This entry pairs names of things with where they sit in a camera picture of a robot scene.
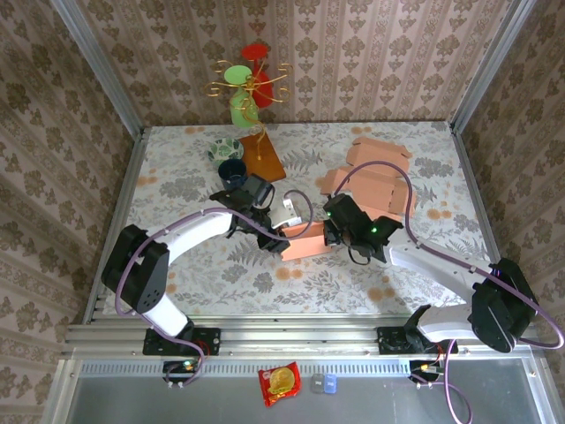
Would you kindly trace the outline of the pink paper box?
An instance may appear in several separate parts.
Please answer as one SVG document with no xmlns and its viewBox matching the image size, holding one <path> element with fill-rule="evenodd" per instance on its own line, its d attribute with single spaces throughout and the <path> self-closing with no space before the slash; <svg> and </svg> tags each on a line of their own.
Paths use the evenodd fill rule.
<svg viewBox="0 0 565 424">
<path fill-rule="evenodd" d="M 353 166 L 370 161 L 384 161 L 407 171 L 411 158 L 412 153 L 404 146 L 362 136 L 352 141 L 345 161 Z"/>
<path fill-rule="evenodd" d="M 324 178 L 317 181 L 320 193 L 334 194 L 352 169 L 352 166 L 344 166 L 329 170 Z M 403 177 L 396 178 L 368 169 L 359 170 L 347 180 L 340 193 L 349 193 L 371 219 L 387 216 L 399 222 L 403 220 L 408 200 L 408 186 Z"/>
<path fill-rule="evenodd" d="M 282 261 L 293 261 L 330 252 L 331 247 L 325 243 L 324 223 L 314 222 L 299 238 L 290 241 L 281 257 Z"/>
</svg>

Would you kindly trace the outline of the dark blue mug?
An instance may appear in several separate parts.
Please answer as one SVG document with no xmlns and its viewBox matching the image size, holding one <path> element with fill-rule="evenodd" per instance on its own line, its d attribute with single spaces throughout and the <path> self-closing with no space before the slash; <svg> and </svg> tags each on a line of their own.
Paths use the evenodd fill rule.
<svg viewBox="0 0 565 424">
<path fill-rule="evenodd" d="M 248 179 L 248 169 L 241 159 L 228 159 L 218 167 L 218 176 L 226 191 L 243 188 Z"/>
</svg>

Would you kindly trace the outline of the green patterned bowl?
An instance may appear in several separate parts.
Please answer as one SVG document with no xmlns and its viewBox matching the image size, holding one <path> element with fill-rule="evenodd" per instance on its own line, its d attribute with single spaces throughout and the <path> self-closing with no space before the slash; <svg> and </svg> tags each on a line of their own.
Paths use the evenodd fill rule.
<svg viewBox="0 0 565 424">
<path fill-rule="evenodd" d="M 208 146 L 207 157 L 212 163 L 222 163 L 229 159 L 242 159 L 245 148 L 241 141 L 233 138 L 221 138 Z"/>
</svg>

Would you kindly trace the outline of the floral table mat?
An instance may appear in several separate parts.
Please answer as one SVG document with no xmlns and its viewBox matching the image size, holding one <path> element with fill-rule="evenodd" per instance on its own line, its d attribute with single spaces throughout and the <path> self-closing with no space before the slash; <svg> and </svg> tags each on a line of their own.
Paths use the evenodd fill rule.
<svg viewBox="0 0 565 424">
<path fill-rule="evenodd" d="M 344 165 L 360 136 L 391 142 L 411 154 L 415 190 L 412 230 L 460 254 L 487 259 L 482 220 L 473 206 L 456 144 L 444 122 L 270 125 L 286 172 L 275 193 L 290 193 L 301 216 L 322 215 L 322 179 Z M 155 232 L 207 205 L 222 189 L 207 156 L 212 142 L 239 138 L 231 125 L 163 126 L 148 131 L 134 173 L 129 223 Z M 216 237 L 172 264 L 167 292 L 186 314 L 410 314 L 425 304 L 453 306 L 459 298 L 418 273 L 373 261 L 352 261 L 343 247 L 294 261 L 262 251 L 253 236 Z"/>
</svg>

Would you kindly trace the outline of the green plastic cup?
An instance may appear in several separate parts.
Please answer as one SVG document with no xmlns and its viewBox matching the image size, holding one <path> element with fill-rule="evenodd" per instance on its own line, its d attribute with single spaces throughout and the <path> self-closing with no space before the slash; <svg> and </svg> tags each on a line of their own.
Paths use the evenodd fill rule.
<svg viewBox="0 0 565 424">
<path fill-rule="evenodd" d="M 224 72 L 228 84 L 236 87 L 230 98 L 230 115 L 232 123 L 240 128 L 250 128 L 258 122 L 258 106 L 248 87 L 253 83 L 252 70 L 244 65 L 233 65 Z"/>
</svg>

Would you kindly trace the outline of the aluminium mounting beam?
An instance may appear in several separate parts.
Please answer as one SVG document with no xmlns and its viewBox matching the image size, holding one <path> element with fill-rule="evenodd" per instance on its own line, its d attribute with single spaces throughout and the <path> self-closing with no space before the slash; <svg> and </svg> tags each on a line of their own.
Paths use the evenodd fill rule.
<svg viewBox="0 0 565 424">
<path fill-rule="evenodd" d="M 221 330 L 221 359 L 376 359 L 379 327 L 401 326 L 403 317 L 376 315 L 296 315 L 200 317 L 199 328 Z M 137 360 L 147 325 L 134 318 L 106 317 L 72 325 L 62 355 L 66 359 Z"/>
</svg>

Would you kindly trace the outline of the red plastic cup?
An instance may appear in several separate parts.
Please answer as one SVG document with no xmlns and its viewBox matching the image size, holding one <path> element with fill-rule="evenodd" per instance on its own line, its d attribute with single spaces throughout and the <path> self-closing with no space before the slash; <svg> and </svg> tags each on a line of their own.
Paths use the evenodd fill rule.
<svg viewBox="0 0 565 424">
<path fill-rule="evenodd" d="M 259 109 L 264 109 L 273 102 L 273 87 L 264 71 L 267 53 L 268 48 L 262 43 L 249 44 L 241 50 L 241 55 L 244 59 L 253 61 L 252 74 L 255 82 L 259 83 L 259 85 L 253 91 L 252 97 Z"/>
</svg>

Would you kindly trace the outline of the slotted metal strip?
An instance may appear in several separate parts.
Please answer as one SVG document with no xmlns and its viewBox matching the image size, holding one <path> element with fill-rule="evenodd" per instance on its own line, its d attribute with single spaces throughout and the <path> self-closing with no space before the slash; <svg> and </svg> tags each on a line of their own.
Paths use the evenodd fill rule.
<svg viewBox="0 0 565 424">
<path fill-rule="evenodd" d="M 282 367 L 288 360 L 208 360 L 202 370 L 206 377 L 255 376 L 260 370 Z M 407 377 L 411 374 L 408 360 L 299 360 L 302 376 L 331 374 L 338 377 Z M 93 377 L 164 375 L 164 360 L 85 360 L 79 373 Z"/>
</svg>

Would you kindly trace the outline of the red snack packet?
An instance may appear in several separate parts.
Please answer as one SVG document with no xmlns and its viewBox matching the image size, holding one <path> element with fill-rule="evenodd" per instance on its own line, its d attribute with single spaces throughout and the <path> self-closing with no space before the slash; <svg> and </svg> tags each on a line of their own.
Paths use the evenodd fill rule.
<svg viewBox="0 0 565 424">
<path fill-rule="evenodd" d="M 266 407 L 273 406 L 284 398 L 295 397 L 302 387 L 296 361 L 282 367 L 259 370 L 261 395 Z"/>
</svg>

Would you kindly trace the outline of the small black controller board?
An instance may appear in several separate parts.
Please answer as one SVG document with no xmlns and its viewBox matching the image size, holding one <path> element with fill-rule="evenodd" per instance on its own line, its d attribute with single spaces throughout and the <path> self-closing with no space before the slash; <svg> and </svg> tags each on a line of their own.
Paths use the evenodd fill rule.
<svg viewBox="0 0 565 424">
<path fill-rule="evenodd" d="M 445 368 L 440 361 L 412 360 L 409 378 L 415 383 L 438 382 L 444 376 Z"/>
<path fill-rule="evenodd" d="M 162 378 L 169 386 L 185 386 L 199 371 L 200 365 L 194 360 L 165 361 L 162 366 Z"/>
</svg>

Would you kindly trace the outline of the aluminium side rail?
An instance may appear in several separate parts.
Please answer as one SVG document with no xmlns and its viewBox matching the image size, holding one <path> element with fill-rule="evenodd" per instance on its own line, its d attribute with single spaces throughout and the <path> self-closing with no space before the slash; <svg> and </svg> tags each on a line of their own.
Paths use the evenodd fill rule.
<svg viewBox="0 0 565 424">
<path fill-rule="evenodd" d="M 500 322 L 503 326 L 508 327 L 514 321 L 516 313 L 520 313 L 523 309 L 529 310 L 529 307 L 515 296 L 517 289 L 513 284 L 512 276 L 506 275 L 505 271 L 517 272 L 519 276 L 521 273 L 514 262 L 501 259 L 462 138 L 455 130 L 452 130 L 451 134 L 475 208 L 479 228 L 486 243 L 487 261 L 467 255 L 460 260 L 465 263 L 465 267 L 470 269 L 469 273 L 478 274 L 481 278 L 480 283 L 475 283 L 471 287 L 470 319 L 474 325 L 487 323 L 493 325 L 494 322 Z"/>
<path fill-rule="evenodd" d="M 145 157 L 151 130 L 151 127 L 142 129 L 139 137 L 134 142 L 130 160 L 124 174 L 124 180 L 117 197 L 116 207 L 110 221 L 109 231 L 94 275 L 94 283 L 88 298 L 83 319 L 81 321 L 82 325 L 88 325 L 91 323 L 94 316 L 95 304 L 99 296 L 105 291 L 105 285 L 102 283 L 102 272 L 117 241 L 117 237 L 127 221 L 132 197 L 135 192 L 135 186 Z"/>
</svg>

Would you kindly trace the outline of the aluminium frame post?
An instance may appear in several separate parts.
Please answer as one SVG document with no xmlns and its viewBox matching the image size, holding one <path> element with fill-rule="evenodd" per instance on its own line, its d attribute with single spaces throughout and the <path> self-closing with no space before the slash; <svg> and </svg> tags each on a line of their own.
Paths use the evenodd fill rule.
<svg viewBox="0 0 565 424">
<path fill-rule="evenodd" d="M 537 0 L 511 0 L 508 10 L 493 37 L 478 69 L 471 79 L 450 127 L 453 134 L 461 134 L 486 93 L 503 60 L 509 53 Z"/>
<path fill-rule="evenodd" d="M 97 39 L 89 26 L 77 0 L 51 0 L 51 2 L 88 62 L 94 76 L 100 82 L 124 127 L 134 139 L 137 139 L 143 133 L 145 126 L 126 93 L 124 84 L 114 71 L 102 42 Z"/>
</svg>

